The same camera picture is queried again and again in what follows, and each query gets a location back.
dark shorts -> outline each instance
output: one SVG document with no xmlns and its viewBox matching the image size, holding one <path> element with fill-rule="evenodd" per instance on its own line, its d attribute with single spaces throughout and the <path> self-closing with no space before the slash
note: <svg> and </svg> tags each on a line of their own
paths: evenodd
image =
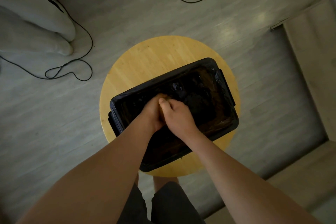
<svg viewBox="0 0 336 224">
<path fill-rule="evenodd" d="M 147 219 L 145 200 L 134 185 L 117 224 L 205 224 L 183 189 L 176 182 L 168 182 L 152 198 L 152 221 Z"/>
</svg>

wood-grain vinyl floor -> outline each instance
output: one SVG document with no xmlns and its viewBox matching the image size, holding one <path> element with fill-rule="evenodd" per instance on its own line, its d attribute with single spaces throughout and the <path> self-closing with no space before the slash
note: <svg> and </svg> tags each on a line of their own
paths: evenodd
<svg viewBox="0 0 336 224">
<path fill-rule="evenodd" d="M 88 82 L 71 76 L 43 81 L 1 61 L 0 204 L 12 221 L 107 144 L 98 113 L 104 78 L 123 52 L 151 37 L 188 36 L 226 60 L 241 95 L 240 124 L 227 152 L 257 174 L 267 177 L 325 140 L 283 30 L 268 30 L 317 0 L 61 1 L 94 39 L 85 58 L 94 74 Z M 85 32 L 77 30 L 73 57 L 90 44 Z M 73 58 L 3 55 L 37 74 Z M 70 69 L 82 78 L 89 74 L 83 64 Z M 203 216 L 223 204 L 205 171 L 180 182 Z M 139 188 L 150 215 L 151 177 L 140 174 Z"/>
</svg>

forearm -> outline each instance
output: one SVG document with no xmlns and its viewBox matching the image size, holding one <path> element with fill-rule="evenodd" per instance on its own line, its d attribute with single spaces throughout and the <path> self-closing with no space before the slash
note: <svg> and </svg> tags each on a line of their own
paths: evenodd
<svg viewBox="0 0 336 224">
<path fill-rule="evenodd" d="M 109 145 L 63 176 L 20 223 L 116 223 L 153 130 L 137 118 Z"/>
<path fill-rule="evenodd" d="M 187 145 L 199 156 L 237 224 L 318 223 L 284 193 L 197 134 Z"/>
</svg>

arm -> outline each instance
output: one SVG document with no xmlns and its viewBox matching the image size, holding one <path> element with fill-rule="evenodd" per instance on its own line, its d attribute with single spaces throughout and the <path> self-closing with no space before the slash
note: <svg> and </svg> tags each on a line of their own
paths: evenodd
<svg viewBox="0 0 336 224">
<path fill-rule="evenodd" d="M 162 127 L 160 96 L 114 141 L 57 181 L 19 223 L 116 223 L 148 142 Z"/>
<path fill-rule="evenodd" d="M 319 223 L 291 198 L 205 137 L 186 105 L 163 98 L 159 103 L 168 128 L 199 156 L 237 224 Z"/>
</svg>

black plastic tub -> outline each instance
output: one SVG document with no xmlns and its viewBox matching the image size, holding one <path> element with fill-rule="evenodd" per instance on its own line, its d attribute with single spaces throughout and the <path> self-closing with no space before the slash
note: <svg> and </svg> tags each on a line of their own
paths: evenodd
<svg viewBox="0 0 336 224">
<path fill-rule="evenodd" d="M 184 102 L 199 130 L 211 141 L 236 129 L 239 124 L 235 101 L 222 70 L 212 58 L 205 58 L 115 96 L 108 114 L 115 135 L 119 136 L 158 93 Z M 190 152 L 189 147 L 164 126 L 150 139 L 140 170 L 152 171 Z"/>
</svg>

